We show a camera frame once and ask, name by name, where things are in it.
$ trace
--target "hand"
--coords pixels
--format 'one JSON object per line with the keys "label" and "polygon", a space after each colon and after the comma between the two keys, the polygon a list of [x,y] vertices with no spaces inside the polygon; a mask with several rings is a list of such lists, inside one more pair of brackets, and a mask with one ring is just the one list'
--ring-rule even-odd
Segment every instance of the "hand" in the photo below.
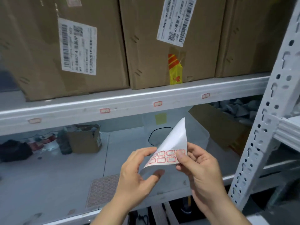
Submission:
{"label": "hand", "polygon": [[214,204],[227,199],[222,174],[217,160],[201,147],[187,143],[188,156],[176,153],[180,165],[176,169],[189,177],[192,195],[198,208],[206,214],[212,213]]}
{"label": "hand", "polygon": [[122,165],[115,196],[112,201],[126,207],[128,211],[139,205],[151,192],[164,170],[156,170],[147,180],[139,175],[139,166],[145,156],[156,151],[156,147],[146,147],[133,151]]}

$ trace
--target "yellow sticky note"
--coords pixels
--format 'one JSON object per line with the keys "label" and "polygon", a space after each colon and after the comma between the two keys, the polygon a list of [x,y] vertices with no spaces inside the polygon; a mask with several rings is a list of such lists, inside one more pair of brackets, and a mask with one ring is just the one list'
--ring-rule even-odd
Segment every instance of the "yellow sticky note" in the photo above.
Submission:
{"label": "yellow sticky note", "polygon": [[155,115],[155,121],[157,125],[162,125],[167,123],[167,113],[160,113]]}

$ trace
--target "qr code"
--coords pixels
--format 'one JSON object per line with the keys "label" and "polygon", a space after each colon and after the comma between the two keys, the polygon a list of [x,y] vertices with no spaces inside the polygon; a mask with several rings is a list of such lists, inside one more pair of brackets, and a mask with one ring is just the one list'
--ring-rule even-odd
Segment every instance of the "qr code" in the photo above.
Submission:
{"label": "qr code", "polygon": [[169,37],[168,37],[168,40],[171,40],[171,41],[174,41],[175,40],[175,36],[176,36],[176,33],[173,33],[173,32],[169,32]]}
{"label": "qr code", "polygon": [[82,27],[74,25],[73,29],[74,29],[74,35],[81,36],[81,37],[83,36]]}

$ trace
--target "shipping label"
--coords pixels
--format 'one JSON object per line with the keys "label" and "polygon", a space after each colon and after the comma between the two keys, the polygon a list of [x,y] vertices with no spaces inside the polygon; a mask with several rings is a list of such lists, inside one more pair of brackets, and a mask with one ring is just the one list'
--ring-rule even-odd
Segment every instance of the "shipping label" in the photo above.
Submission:
{"label": "shipping label", "polygon": [[97,28],[58,18],[62,70],[96,75]]}
{"label": "shipping label", "polygon": [[165,0],[157,39],[183,46],[196,0]]}

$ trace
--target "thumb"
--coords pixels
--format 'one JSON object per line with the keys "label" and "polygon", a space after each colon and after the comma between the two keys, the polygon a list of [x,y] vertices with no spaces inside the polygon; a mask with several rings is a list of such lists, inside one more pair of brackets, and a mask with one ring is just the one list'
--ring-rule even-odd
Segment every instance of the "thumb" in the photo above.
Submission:
{"label": "thumb", "polygon": [[199,171],[200,167],[198,166],[197,162],[192,160],[187,155],[183,154],[181,151],[176,152],[176,157],[178,162],[180,162],[183,166],[185,166],[194,176]]}
{"label": "thumb", "polygon": [[147,189],[147,191],[150,193],[153,187],[156,185],[156,183],[159,181],[160,177],[163,176],[165,173],[165,170],[156,170],[149,178],[147,178],[143,182],[144,189]]}

